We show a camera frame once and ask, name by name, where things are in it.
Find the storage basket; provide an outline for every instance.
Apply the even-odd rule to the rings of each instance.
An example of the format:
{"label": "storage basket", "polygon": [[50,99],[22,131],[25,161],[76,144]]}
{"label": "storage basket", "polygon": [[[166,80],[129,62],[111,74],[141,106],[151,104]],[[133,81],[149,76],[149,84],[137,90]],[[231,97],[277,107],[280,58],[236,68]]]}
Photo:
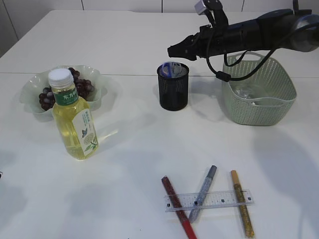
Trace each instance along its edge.
{"label": "storage basket", "polygon": [[[243,60],[223,71],[233,78],[249,74],[264,56],[258,60]],[[228,64],[233,64],[238,55],[228,56]],[[252,77],[244,81],[222,83],[222,93],[231,119],[239,124],[269,126],[277,124],[293,105],[297,93],[293,82],[280,63],[269,58]]]}

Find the fruit bowl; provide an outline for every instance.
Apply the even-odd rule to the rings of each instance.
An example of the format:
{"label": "fruit bowl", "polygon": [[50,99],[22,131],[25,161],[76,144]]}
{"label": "fruit bowl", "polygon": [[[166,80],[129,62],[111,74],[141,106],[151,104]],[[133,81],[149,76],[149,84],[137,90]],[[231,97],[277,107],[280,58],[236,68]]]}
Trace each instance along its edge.
{"label": "fruit bowl", "polygon": [[[79,78],[90,80],[92,86],[94,86],[94,92],[90,93],[87,97],[87,102],[89,103],[90,108],[94,110],[95,106],[103,96],[102,90],[104,88],[105,83],[105,79],[103,79],[104,77],[100,74],[98,70],[85,65],[62,65],[57,66],[53,69],[69,67],[72,67],[76,71],[79,71]],[[28,108],[27,111],[32,112],[36,115],[52,115],[52,109],[48,109],[47,111],[45,111],[41,108],[41,104],[39,103],[39,94],[42,93],[43,88],[49,87],[48,74],[51,70],[36,74],[23,86],[19,100]]]}

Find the silver marker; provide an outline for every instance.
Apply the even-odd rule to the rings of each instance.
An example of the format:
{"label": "silver marker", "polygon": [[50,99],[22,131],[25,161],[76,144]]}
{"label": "silver marker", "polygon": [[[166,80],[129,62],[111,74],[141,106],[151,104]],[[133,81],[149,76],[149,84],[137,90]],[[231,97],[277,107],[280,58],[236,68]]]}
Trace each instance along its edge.
{"label": "silver marker", "polygon": [[[203,204],[205,197],[206,197],[206,194],[210,188],[210,185],[213,182],[213,178],[214,178],[216,169],[217,169],[216,166],[214,166],[214,165],[211,166],[211,168],[210,168],[210,170],[209,170],[209,172],[204,180],[204,183],[201,186],[201,189],[200,189],[199,194],[198,194],[197,199],[196,199],[196,204],[194,203],[194,206],[201,206]],[[188,220],[190,221],[190,223],[193,223],[196,221],[199,212],[200,212],[200,209],[191,210],[189,217],[188,217]]]}

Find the bottle label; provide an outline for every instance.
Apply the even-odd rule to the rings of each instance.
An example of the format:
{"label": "bottle label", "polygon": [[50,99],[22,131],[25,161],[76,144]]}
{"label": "bottle label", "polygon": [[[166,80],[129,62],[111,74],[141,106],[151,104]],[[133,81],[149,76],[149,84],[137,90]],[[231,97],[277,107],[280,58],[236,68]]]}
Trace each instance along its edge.
{"label": "bottle label", "polygon": [[65,91],[60,93],[54,93],[55,101],[60,106],[68,106],[75,103],[78,99],[78,92],[76,88],[71,91]]}
{"label": "bottle label", "polygon": [[72,120],[72,123],[78,135],[83,153],[86,156],[98,146],[90,110],[84,109],[79,112]]}

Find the pen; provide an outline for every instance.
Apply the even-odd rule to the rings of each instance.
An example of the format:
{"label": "pen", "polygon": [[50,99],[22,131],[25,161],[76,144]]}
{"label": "pen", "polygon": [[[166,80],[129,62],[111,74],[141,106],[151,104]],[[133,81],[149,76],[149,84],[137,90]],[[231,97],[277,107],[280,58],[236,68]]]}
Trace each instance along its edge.
{"label": "pen", "polygon": [[[211,183],[213,182],[213,178],[215,175],[217,167],[215,165],[211,166],[203,185],[201,186],[201,189],[199,191],[199,194],[197,196],[196,199],[196,205],[194,204],[194,206],[201,206],[206,198],[207,192],[210,188]],[[191,210],[188,219],[190,221],[190,223],[193,223],[196,221],[198,215],[199,215],[200,209],[193,209]]]}
{"label": "pen", "polygon": [[[179,199],[175,193],[175,190],[174,190],[173,186],[171,185],[168,177],[167,176],[163,177],[161,179],[161,182],[163,183],[164,188],[167,192],[167,195],[169,195],[170,201],[173,204],[173,206],[175,208],[181,208],[182,206],[180,204],[180,201],[179,201]],[[181,225],[183,226],[188,238],[189,239],[197,239],[197,237],[193,231],[193,228],[191,227],[190,222],[187,219],[185,212],[183,210],[176,211],[176,215],[178,216],[178,219],[179,219]]]}
{"label": "pen", "polygon": [[[238,179],[237,172],[235,170],[233,170],[230,173],[231,173],[231,178],[232,178],[233,184],[234,184],[234,190],[236,193],[237,202],[244,203],[245,197],[244,197],[243,191],[241,189],[241,185],[240,185],[240,182]],[[251,225],[247,206],[241,205],[238,207],[239,207],[239,211],[240,211],[241,221],[243,222],[243,227],[244,227],[246,238],[254,238],[255,233],[253,230],[253,226]]]}

